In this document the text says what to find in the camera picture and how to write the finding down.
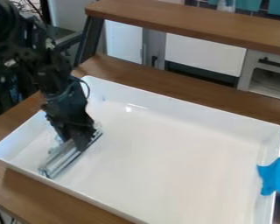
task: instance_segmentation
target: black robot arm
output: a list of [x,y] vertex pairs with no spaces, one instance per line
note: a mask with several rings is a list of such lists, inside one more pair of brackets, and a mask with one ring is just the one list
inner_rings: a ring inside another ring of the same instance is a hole
[[96,130],[85,112],[80,81],[71,75],[70,64],[47,36],[46,26],[21,16],[7,0],[0,0],[0,62],[4,67],[21,65],[46,98],[42,109],[48,121],[64,142],[71,140],[84,151]]

